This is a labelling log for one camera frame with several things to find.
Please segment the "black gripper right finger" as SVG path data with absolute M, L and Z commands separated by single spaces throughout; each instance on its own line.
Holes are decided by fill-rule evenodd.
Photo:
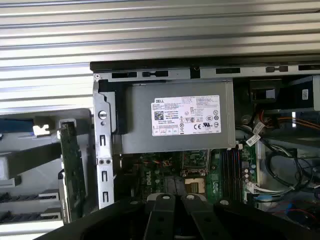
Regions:
M 210 204 L 197 194 L 181 198 L 203 240 L 318 240 L 320 234 L 242 202 Z

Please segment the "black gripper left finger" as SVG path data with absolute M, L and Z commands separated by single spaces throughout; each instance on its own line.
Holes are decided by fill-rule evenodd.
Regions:
M 38 240 L 172 240 L 175 197 L 158 193 L 144 203 L 126 198 L 68 223 Z

